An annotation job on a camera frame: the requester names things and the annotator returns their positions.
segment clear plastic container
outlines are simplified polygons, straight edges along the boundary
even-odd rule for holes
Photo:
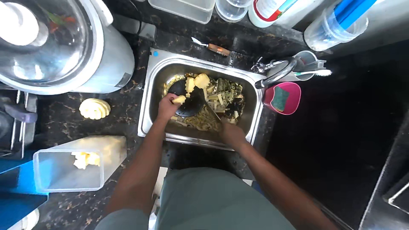
[[[253,3],[254,0],[227,0],[227,1],[235,7],[248,7]]]
[[[325,9],[304,32],[307,45],[315,51],[323,51],[340,43],[349,42],[368,27],[368,17],[364,14],[347,30],[343,29],[335,18],[334,6]]]
[[[247,11],[247,7],[236,7],[227,0],[216,0],[216,12],[227,22],[236,23],[242,20]]]
[[[184,18],[207,24],[213,13],[215,0],[148,0],[157,8]]]
[[[211,11],[214,7],[215,0],[178,0],[203,11]]]
[[[72,152],[95,152],[101,166],[78,169]],[[99,190],[125,158],[124,136],[90,136],[39,150],[33,156],[36,188],[41,192]]]

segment tap handle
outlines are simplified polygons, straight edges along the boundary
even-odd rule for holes
[[[255,70],[257,68],[258,72],[263,72],[263,64],[261,63],[261,60],[263,59],[263,57],[260,57],[258,59],[258,61],[253,65],[253,67],[251,68],[251,70]]]

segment knife handle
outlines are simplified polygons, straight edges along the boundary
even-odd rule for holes
[[[222,48],[220,46],[214,45],[214,44],[209,44],[207,45],[207,48],[213,52],[216,52],[218,54],[224,55],[224,56],[229,56],[230,55],[230,51]]]

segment stainless steel sink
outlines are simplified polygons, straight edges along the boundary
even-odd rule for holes
[[[265,79],[265,76],[163,50],[151,48],[151,53],[139,116],[138,136],[146,136],[152,122],[156,119],[164,83],[169,83],[175,75],[189,72],[205,73],[211,78],[223,78],[243,86],[245,107],[237,125],[244,130],[247,141],[254,143],[263,108],[264,93],[264,90],[256,89],[254,84],[258,80]],[[165,132],[167,141],[231,150],[221,142],[218,135],[212,132],[182,127],[172,122],[167,124]]]

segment plastic bottle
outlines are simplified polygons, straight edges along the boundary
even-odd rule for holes
[[[250,21],[257,27],[272,25],[297,0],[254,0],[249,7]]]

